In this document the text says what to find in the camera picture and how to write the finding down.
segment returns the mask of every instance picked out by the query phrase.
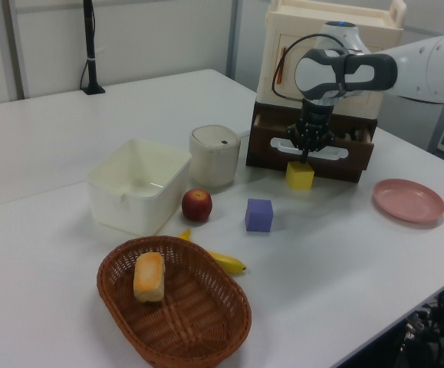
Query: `blue block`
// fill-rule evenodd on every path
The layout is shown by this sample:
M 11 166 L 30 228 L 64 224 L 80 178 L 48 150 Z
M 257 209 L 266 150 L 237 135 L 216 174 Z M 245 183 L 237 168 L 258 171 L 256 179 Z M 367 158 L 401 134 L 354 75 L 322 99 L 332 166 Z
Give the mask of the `blue block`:
M 271 201 L 249 198 L 245 211 L 245 229 L 248 232 L 269 232 L 272 222 L 273 206 Z

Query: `pink plate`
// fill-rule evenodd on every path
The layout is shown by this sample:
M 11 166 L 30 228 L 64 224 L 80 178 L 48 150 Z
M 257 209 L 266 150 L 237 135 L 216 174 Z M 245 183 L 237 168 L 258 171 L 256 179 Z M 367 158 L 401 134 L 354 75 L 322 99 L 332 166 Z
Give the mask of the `pink plate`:
M 444 201 L 430 188 L 404 179 L 387 179 L 373 188 L 375 203 L 385 212 L 410 222 L 431 222 L 444 213 Z

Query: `bread roll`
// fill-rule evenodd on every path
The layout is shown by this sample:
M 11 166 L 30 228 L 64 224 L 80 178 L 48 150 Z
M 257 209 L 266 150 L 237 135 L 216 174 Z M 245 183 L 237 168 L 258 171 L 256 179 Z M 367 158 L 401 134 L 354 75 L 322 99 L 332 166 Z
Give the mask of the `bread roll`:
M 135 264 L 133 291 L 139 301 L 163 299 L 163 274 L 166 270 L 160 253 L 149 252 L 139 256 Z

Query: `red apple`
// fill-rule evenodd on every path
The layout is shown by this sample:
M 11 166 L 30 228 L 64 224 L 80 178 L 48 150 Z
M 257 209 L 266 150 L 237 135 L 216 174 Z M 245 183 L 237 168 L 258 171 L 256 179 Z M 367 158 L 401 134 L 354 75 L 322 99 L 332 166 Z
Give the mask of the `red apple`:
M 191 189 L 184 194 L 182 207 L 188 220 L 204 222 L 212 212 L 212 197 L 204 189 Z

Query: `wicker basket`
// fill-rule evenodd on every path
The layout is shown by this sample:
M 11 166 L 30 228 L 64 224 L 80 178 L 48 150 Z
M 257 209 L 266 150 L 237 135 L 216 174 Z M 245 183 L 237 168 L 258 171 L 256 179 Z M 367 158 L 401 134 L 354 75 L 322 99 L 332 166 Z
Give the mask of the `wicker basket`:
M 165 260 L 165 295 L 141 303 L 133 294 L 136 259 L 158 251 Z M 136 351 L 154 367 L 216 366 L 244 342 L 251 308 L 240 286 L 198 245 L 170 236 L 127 241 L 102 262 L 97 287 Z

